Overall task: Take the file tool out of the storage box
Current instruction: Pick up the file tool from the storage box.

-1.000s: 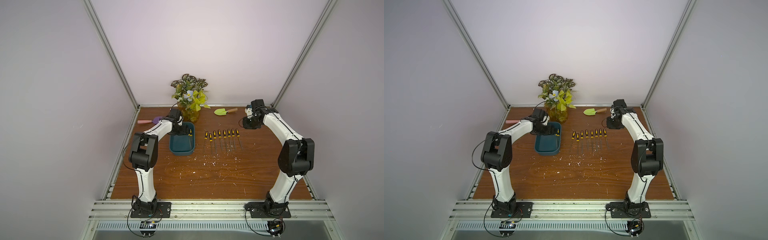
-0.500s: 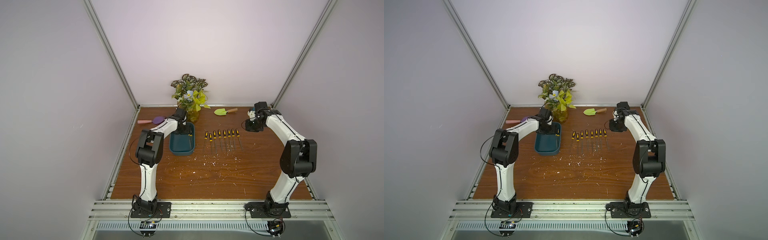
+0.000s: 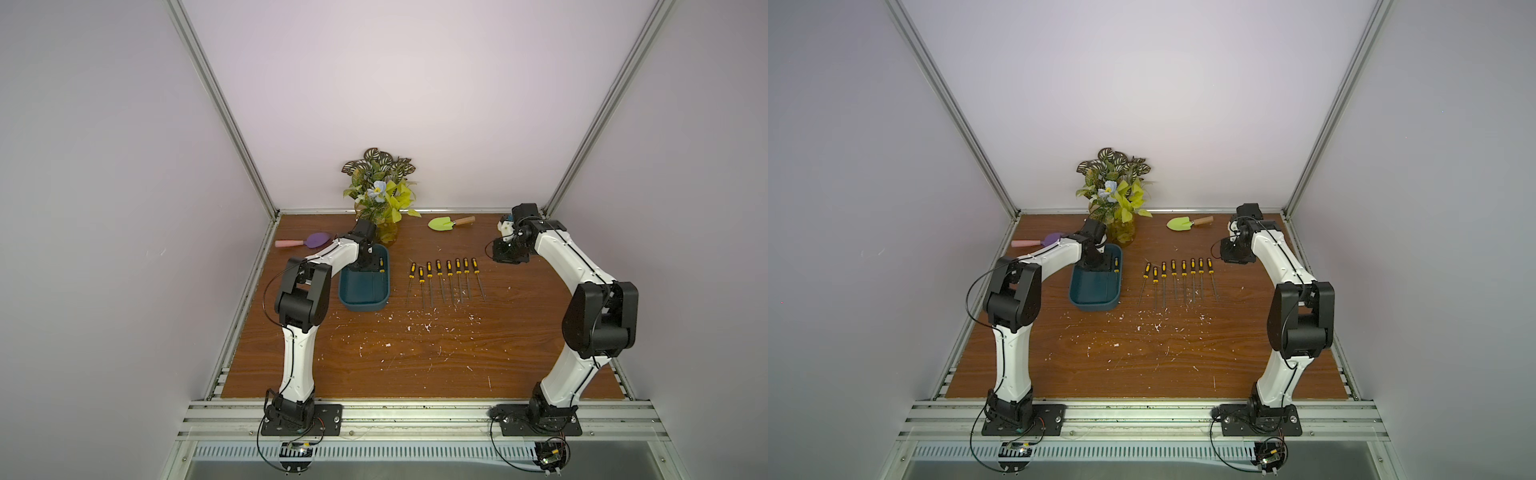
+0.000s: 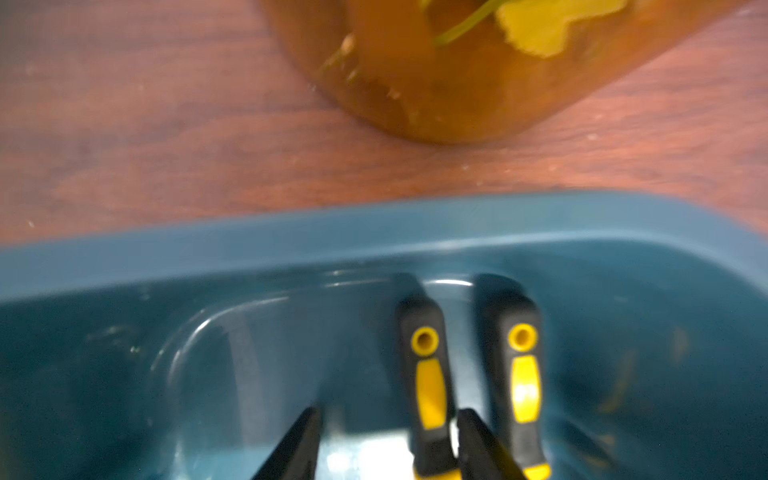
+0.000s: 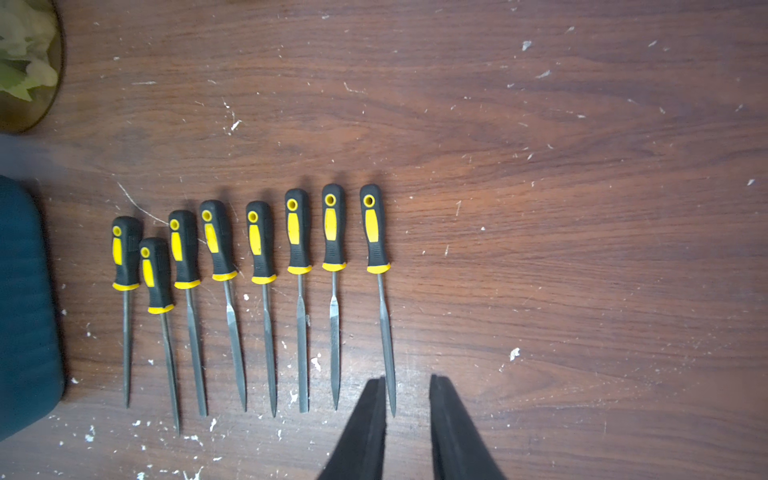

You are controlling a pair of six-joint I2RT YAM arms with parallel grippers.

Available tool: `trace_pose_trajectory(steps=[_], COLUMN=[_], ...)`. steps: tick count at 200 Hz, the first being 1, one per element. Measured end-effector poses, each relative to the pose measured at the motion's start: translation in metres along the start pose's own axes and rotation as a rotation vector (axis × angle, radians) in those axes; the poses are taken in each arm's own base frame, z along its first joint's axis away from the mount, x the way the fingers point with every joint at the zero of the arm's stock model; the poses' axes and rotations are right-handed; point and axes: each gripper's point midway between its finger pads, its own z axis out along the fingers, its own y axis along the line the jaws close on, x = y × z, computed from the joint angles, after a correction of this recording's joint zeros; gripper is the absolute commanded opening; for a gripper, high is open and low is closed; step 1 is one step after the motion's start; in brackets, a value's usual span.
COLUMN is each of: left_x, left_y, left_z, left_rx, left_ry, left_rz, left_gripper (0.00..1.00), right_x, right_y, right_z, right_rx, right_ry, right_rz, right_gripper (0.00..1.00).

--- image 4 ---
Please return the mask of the teal plastic storage box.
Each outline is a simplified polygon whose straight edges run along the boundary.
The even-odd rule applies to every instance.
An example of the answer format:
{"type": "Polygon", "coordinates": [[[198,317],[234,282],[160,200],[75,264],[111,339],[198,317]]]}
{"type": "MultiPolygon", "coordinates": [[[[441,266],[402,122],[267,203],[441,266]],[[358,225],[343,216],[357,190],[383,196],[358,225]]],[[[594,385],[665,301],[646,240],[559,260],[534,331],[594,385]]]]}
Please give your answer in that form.
{"type": "Polygon", "coordinates": [[[443,312],[458,460],[461,409],[500,442],[481,309],[507,291],[542,316],[549,479],[766,477],[766,241],[618,192],[5,250],[1,475],[252,479],[317,407],[315,479],[416,479],[397,307],[443,312]]]}

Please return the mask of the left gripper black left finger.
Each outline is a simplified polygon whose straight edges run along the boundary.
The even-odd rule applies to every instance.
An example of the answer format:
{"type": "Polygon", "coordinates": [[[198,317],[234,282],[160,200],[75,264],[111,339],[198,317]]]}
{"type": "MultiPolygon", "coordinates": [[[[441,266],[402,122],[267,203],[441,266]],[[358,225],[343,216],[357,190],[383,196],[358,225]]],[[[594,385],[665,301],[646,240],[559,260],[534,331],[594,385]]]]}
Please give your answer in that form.
{"type": "Polygon", "coordinates": [[[306,408],[252,480],[314,480],[321,431],[320,410],[306,408]]]}

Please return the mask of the file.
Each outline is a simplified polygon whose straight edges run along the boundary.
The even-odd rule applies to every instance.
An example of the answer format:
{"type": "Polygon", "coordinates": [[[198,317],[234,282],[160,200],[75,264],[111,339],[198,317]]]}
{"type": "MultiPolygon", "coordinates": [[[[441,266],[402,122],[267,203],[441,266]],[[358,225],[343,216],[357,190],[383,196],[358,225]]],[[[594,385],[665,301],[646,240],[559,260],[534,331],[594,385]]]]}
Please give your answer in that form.
{"type": "Polygon", "coordinates": [[[481,309],[486,366],[497,437],[526,479],[549,479],[540,423],[544,404],[543,325],[539,308],[518,292],[501,292],[481,309]]]}
{"type": "Polygon", "coordinates": [[[432,299],[402,301],[395,314],[403,381],[410,408],[416,479],[459,479],[450,424],[455,416],[444,315],[432,299]]]}

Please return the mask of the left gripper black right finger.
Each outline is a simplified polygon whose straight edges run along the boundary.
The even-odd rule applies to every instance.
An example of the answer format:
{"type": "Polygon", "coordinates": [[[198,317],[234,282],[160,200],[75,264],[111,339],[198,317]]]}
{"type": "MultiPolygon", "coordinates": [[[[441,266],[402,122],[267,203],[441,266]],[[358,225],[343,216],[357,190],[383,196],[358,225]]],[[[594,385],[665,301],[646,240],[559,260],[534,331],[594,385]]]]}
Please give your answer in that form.
{"type": "Polygon", "coordinates": [[[458,464],[464,480],[525,480],[526,476],[474,409],[457,413],[458,464]]]}

